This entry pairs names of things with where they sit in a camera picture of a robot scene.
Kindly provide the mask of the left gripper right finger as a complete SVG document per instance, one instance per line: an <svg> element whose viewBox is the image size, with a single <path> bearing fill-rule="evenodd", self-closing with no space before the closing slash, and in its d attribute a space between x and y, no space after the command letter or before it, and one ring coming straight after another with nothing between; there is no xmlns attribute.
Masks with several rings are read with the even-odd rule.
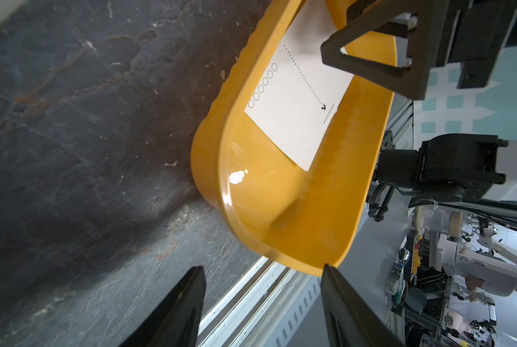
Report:
<svg viewBox="0 0 517 347"><path fill-rule="evenodd" d="M331 346L402 346L336 267L326 264L321 295Z"/></svg>

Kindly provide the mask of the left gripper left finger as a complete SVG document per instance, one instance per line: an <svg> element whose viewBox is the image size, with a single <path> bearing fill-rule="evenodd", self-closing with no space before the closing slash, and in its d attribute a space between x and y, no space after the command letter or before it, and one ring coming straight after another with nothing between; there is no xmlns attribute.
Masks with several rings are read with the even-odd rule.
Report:
<svg viewBox="0 0 517 347"><path fill-rule="evenodd" d="M202 266L192 267L122 346L195 346L206 293Z"/></svg>

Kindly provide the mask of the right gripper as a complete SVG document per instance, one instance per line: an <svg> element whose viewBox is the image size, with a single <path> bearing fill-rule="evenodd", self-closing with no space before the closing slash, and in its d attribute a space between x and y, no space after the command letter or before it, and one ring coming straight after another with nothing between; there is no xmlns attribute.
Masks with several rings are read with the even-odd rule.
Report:
<svg viewBox="0 0 517 347"><path fill-rule="evenodd" d="M517 1L355 1L321 52L328 66L420 101L432 68L458 63L457 88L482 88L511 46Z"/></svg>

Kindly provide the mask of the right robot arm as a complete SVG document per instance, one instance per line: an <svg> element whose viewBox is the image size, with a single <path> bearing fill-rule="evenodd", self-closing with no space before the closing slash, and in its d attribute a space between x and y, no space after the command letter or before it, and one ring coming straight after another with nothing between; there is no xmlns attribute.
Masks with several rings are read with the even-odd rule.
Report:
<svg viewBox="0 0 517 347"><path fill-rule="evenodd" d="M355 1L321 52L418 108L422 142L381 152L380 188L517 219L517 1Z"/></svg>

